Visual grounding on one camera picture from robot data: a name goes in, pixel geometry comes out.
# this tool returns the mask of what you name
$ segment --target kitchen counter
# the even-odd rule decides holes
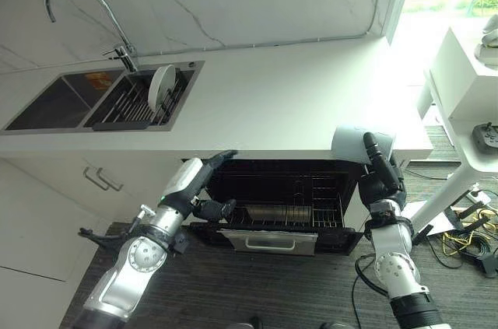
[[[141,65],[205,61],[171,131],[0,135],[0,156],[50,152],[169,151],[207,156],[239,149],[241,158],[327,159],[335,127],[395,131],[395,151],[432,151],[385,38],[140,58]],[[95,61],[0,75],[4,127],[59,74],[116,68]]]

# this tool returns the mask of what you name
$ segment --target window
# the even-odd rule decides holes
[[[480,41],[482,28],[498,13],[498,0],[405,0],[392,47],[408,70],[408,86],[421,86],[428,67],[450,25],[459,26]]]

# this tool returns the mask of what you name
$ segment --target robotic hand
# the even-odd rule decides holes
[[[419,270],[410,257],[413,228],[401,216],[405,207],[405,186],[402,172],[382,154],[372,133],[363,135],[363,143],[371,165],[359,181],[359,195],[371,215],[365,225],[366,238],[375,249],[375,273],[387,291],[374,290],[387,296],[402,329],[451,329],[444,324],[429,289],[420,285]],[[356,263],[356,272],[370,286]]]
[[[234,200],[222,204],[200,201],[197,196],[215,169],[236,154],[236,150],[227,150],[205,162],[199,158],[185,162],[168,183],[157,211],[142,205],[128,231],[120,236],[95,236],[91,230],[81,229],[81,236],[110,249],[115,248],[109,246],[114,241],[126,242],[116,264],[90,293],[73,324],[75,329],[122,328],[139,304],[150,278],[164,264],[167,253],[184,252],[187,242],[178,232],[181,223],[191,213],[218,222],[233,211]],[[140,225],[145,216],[150,218],[149,224]]]

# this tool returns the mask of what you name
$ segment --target kitchen sink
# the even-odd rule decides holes
[[[160,65],[133,73],[113,68],[60,75],[2,133],[169,131],[203,64],[203,61],[174,64],[174,86],[158,110],[151,110],[148,95]]]
[[[61,75],[6,130],[77,128],[122,72],[106,70]]]

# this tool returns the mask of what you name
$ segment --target gray carpet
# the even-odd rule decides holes
[[[449,156],[450,148],[445,149],[444,156]],[[409,169],[446,177],[457,166],[415,163]],[[410,173],[405,179],[409,201],[427,199],[443,183]],[[484,180],[482,186],[498,189],[494,179]],[[116,232],[120,226],[114,224],[110,231]],[[435,241],[434,245],[440,251],[440,245]],[[370,252],[372,246],[365,240],[349,256],[315,257],[236,254],[192,240],[185,255],[168,259],[153,276],[126,328],[223,329],[255,314],[267,329],[318,329],[322,322],[333,320],[356,326],[351,305],[353,265],[358,256]],[[426,244],[415,247],[412,257],[453,329],[498,328],[498,278],[485,278],[468,263],[458,270],[446,269],[435,261]],[[62,328],[70,327],[94,284],[111,265],[110,257],[97,251]],[[355,297],[364,329],[398,328],[384,297],[362,282],[357,284]]]
[[[450,143],[443,126],[428,125],[426,131],[434,146],[428,159],[459,161],[458,154]]]

